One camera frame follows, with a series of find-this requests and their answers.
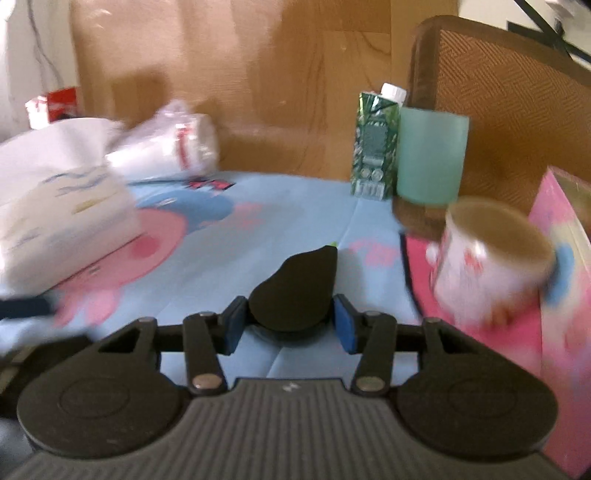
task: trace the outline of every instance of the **white mug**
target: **white mug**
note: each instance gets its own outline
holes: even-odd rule
[[[554,267],[551,242],[521,212],[489,199],[450,205],[431,290],[456,323],[506,324],[538,299]]]

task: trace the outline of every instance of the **pink cardboard box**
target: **pink cardboard box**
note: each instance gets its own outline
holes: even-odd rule
[[[545,452],[576,476],[591,463],[591,185],[549,168],[530,221],[550,237],[557,257],[540,296],[541,377],[560,404]]]

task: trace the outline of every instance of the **green drink carton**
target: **green drink carton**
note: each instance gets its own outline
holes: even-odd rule
[[[351,194],[385,200],[394,193],[396,143],[402,88],[384,83],[382,93],[361,92],[353,148]]]

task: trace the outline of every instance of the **wooden surface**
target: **wooden surface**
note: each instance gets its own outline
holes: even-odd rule
[[[359,92],[405,85],[411,31],[441,13],[455,0],[73,0],[71,21],[88,115],[182,98],[222,168],[346,180]]]

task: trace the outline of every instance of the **black pear-shaped object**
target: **black pear-shaped object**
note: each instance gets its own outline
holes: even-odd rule
[[[337,253],[326,246],[285,260],[251,293],[254,320],[282,339],[315,331],[330,315]]]

